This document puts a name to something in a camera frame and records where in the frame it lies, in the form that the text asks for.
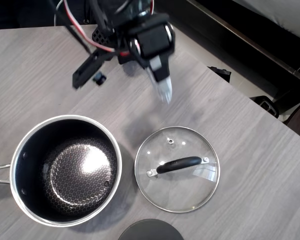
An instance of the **floor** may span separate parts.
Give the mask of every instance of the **floor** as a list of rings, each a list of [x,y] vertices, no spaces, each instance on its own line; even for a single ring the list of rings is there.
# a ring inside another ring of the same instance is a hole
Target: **floor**
[[[216,67],[219,69],[225,69],[231,72],[230,84],[237,88],[247,97],[267,96],[271,100],[274,99],[278,92],[278,89],[270,82],[265,80],[258,73],[248,69],[246,66],[237,62],[236,69],[240,68],[240,72],[245,73],[245,76],[238,73],[238,71],[231,68],[226,64],[228,61],[235,61],[235,59],[225,59],[224,55],[219,55],[218,51],[214,49],[209,43],[200,43],[192,40],[188,35],[175,28],[176,41],[182,41],[184,43],[185,50],[188,51],[193,57],[204,63],[208,67]],[[285,112],[279,116],[280,121],[285,121],[293,113],[298,106]]]

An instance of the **black lid handle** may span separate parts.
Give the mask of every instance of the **black lid handle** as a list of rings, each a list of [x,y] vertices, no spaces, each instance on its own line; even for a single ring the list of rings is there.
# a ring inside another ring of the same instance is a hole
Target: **black lid handle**
[[[185,169],[192,166],[200,165],[200,164],[208,164],[209,158],[207,157],[198,157],[198,156],[189,156],[185,158],[180,158],[177,160],[166,162],[163,165],[158,166],[156,169],[151,169],[146,172],[148,177],[154,177],[158,174],[164,174],[168,172],[172,172],[179,169]]]

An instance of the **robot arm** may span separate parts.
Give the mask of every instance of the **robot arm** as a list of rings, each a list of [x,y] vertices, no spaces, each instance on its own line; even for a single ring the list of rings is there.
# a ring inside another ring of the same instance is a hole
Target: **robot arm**
[[[175,33],[167,14],[151,15],[151,0],[90,0],[99,31],[110,39],[115,52],[97,49],[73,74],[73,87],[82,87],[114,56],[119,63],[136,61],[147,71],[160,99],[169,103],[172,83],[169,56],[175,51]],[[97,73],[94,80],[101,85],[105,76]]]

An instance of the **dark coaster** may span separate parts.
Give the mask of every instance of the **dark coaster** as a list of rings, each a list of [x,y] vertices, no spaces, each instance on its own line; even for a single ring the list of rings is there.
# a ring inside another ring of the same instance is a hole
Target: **dark coaster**
[[[170,224],[156,219],[138,221],[128,227],[119,240],[184,240]]]

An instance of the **gray wood grain tabletop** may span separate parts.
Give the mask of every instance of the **gray wood grain tabletop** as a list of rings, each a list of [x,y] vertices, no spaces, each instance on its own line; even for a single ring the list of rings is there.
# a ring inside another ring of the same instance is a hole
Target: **gray wood grain tabletop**
[[[102,67],[102,87],[90,81],[75,91],[72,73],[87,54],[62,27],[0,30],[0,165],[10,163],[34,125],[64,114],[108,128],[123,162],[110,204],[70,228],[34,222],[18,208],[10,186],[0,184],[0,240],[116,240],[143,219],[163,220],[185,240],[300,240],[300,137],[186,53],[176,37],[167,105],[139,66],[115,59]],[[139,146],[168,126],[198,131],[220,160],[216,193],[193,212],[156,208],[134,177]]]

